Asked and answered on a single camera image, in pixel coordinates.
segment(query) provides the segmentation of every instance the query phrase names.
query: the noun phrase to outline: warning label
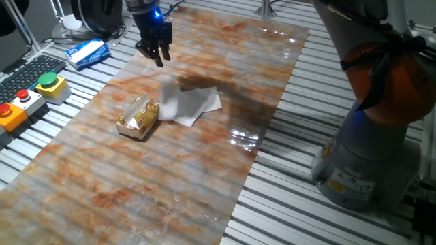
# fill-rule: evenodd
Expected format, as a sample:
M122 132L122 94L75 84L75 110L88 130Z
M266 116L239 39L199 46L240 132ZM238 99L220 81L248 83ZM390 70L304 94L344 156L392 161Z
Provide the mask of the warning label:
M356 178L337 168L328 180L328 186L332 189L359 200L367 200L373 192L374 185L375 182Z

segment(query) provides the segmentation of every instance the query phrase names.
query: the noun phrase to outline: blue and white package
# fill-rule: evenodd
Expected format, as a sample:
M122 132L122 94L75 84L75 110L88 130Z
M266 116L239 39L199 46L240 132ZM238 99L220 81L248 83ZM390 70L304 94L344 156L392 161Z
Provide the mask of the blue and white package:
M65 51L65 55L72 66L82 69L111 54L108 45L100 38L95 38Z

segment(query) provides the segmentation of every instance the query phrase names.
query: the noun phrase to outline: gold foil package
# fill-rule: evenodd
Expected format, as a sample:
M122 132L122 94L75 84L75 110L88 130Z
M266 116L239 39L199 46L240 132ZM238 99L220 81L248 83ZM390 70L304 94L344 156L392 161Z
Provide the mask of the gold foil package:
M142 140L157 121L159 104L147 94L135 99L116 121L118 133Z

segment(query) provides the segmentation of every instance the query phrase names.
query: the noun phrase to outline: aluminum profile table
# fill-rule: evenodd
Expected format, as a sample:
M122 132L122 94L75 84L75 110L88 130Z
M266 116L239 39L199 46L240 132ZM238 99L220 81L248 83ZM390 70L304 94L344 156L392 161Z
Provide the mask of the aluminum profile table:
M185 7L259 18L261 0L186 0ZM166 12L173 1L162 1ZM400 203L391 212L352 212L334 205L311 184L315 151L337 132L354 102L332 41L314 7L287 1L274 5L272 21L310 29L307 42L270 123L255 163L238 199L222 244L419 244L411 230L414 207ZM418 26L421 31L431 31ZM0 151L0 189L10 183L38 152L95 96L137 52L136 27L129 30L112 58L76 71L59 73L72 96ZM42 53L65 59L68 45L53 44ZM434 113L412 123L407 138L422 144L423 164L434 162ZM431 201L435 194L430 193Z

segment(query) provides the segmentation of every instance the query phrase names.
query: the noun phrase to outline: white paper napkin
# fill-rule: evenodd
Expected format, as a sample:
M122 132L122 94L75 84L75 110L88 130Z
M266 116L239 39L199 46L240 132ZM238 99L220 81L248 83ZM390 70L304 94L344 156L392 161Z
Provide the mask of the white paper napkin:
M160 90L159 120L173 120L192 127L201 113L220 108L216 87L182 92L177 86L163 86Z

